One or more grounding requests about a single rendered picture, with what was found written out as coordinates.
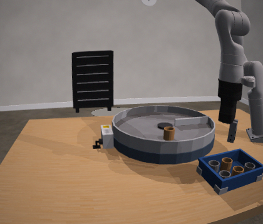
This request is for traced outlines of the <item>blue crate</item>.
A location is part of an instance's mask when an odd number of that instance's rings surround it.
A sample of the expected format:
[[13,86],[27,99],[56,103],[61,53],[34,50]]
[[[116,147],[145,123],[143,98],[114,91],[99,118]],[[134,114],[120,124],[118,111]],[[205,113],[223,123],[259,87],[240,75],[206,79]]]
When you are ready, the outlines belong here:
[[[255,164],[255,169],[223,179],[219,175],[220,166],[219,172],[216,173],[208,165],[208,163],[210,160],[216,160],[221,165],[222,159],[225,157],[231,158],[233,161],[230,173],[232,173],[232,169],[234,166],[244,167],[245,163],[248,162]],[[207,181],[207,183],[214,189],[214,191],[218,195],[227,193],[228,191],[240,188],[250,183],[260,181],[263,177],[263,164],[257,161],[255,158],[251,157],[240,148],[232,151],[218,153],[215,155],[200,157],[198,158],[198,161],[199,165],[197,166],[196,172]]]

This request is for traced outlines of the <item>grey metal sleeve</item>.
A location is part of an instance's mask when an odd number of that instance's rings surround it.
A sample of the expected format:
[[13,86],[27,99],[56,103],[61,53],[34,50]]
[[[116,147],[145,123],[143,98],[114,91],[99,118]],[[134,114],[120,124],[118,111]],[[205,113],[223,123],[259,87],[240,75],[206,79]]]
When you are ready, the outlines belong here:
[[211,161],[209,161],[208,165],[209,165],[214,171],[216,171],[216,173],[218,173],[219,166],[220,166],[220,163],[219,163],[218,161],[211,160]]
[[222,170],[219,172],[219,175],[224,178],[229,178],[231,176],[231,173],[229,171]]
[[244,165],[244,173],[250,170],[254,170],[255,169],[255,164],[253,163],[245,163]]

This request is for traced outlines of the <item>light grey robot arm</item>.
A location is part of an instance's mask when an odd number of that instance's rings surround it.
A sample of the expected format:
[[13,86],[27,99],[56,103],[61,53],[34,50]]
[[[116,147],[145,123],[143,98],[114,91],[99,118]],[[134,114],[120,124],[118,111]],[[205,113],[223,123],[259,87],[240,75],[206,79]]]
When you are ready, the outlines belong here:
[[[220,62],[244,67],[244,76],[254,76],[255,88],[247,92],[253,135],[263,135],[263,65],[248,61],[244,55],[243,36],[250,31],[249,18],[226,0],[196,0],[215,18],[220,41]],[[235,13],[235,12],[236,13]]]

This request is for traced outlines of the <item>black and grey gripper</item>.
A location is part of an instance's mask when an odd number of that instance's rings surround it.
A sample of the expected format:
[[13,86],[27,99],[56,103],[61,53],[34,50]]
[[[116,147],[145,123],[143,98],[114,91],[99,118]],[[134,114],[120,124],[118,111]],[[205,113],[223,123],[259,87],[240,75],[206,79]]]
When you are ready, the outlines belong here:
[[238,120],[235,119],[236,105],[242,97],[242,85],[255,88],[255,78],[244,76],[244,69],[241,65],[220,63],[218,81],[219,121],[229,123],[227,142],[234,143],[238,123]]

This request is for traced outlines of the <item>bronze bushing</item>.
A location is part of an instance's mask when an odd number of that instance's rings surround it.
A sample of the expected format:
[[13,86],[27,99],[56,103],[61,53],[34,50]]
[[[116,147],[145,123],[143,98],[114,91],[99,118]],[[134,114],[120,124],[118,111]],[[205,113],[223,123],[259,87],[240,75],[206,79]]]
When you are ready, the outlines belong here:
[[243,167],[241,167],[241,166],[234,166],[233,169],[232,169],[231,176],[239,175],[239,174],[241,174],[243,172],[244,172]]
[[225,170],[225,171],[230,171],[232,166],[232,159],[230,158],[223,158],[221,165],[220,165],[220,171]]
[[172,141],[174,139],[175,128],[165,127],[163,132],[163,139],[167,141]]

